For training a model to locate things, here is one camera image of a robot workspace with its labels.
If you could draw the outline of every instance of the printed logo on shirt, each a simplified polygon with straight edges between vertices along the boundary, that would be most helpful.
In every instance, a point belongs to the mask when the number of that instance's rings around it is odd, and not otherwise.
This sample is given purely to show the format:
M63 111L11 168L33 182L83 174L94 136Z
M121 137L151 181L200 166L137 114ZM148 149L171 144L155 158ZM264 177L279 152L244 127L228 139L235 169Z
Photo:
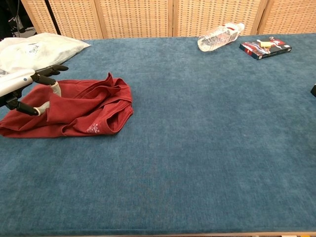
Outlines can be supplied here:
M99 125L97 123L94 123L87 129L87 133L100 133Z

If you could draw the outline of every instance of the white bag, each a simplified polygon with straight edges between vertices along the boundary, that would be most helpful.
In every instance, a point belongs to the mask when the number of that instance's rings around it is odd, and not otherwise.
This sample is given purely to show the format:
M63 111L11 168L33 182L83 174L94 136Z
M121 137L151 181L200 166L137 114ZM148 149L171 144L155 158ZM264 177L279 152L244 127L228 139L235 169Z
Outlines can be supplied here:
M0 69L41 69L61 64L90 45L77 39L41 33L26 39L5 38L0 42Z

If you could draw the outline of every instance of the book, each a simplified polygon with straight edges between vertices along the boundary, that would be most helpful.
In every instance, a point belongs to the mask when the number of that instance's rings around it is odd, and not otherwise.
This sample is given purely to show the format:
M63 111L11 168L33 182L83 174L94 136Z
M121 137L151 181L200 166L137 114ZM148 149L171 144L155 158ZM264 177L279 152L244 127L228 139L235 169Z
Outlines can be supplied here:
M292 50L292 47L287 43L280 39L275 39L273 36L266 39L257 39L256 41L241 43L239 48L257 60L287 53Z

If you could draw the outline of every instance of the cable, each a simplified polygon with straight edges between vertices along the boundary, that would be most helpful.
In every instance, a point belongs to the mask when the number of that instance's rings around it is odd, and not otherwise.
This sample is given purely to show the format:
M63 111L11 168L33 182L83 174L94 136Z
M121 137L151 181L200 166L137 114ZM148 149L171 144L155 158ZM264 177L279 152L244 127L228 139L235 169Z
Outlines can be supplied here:
M19 37L20 37L20 29L19 29L20 1L21 1L21 0L18 0L18 9L16 10L16 16L15 16L16 28L18 29L18 36L19 36Z

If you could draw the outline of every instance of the red cloth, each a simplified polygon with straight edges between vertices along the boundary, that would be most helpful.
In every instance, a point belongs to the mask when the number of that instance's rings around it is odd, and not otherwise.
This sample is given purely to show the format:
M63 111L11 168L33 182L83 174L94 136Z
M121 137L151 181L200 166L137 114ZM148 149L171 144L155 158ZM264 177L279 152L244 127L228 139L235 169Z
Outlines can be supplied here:
M49 86L36 86L22 102L39 107L41 116L10 111L0 121L0 134L15 138L94 136L119 132L133 114L130 87L109 73L106 80L59 81L62 97Z

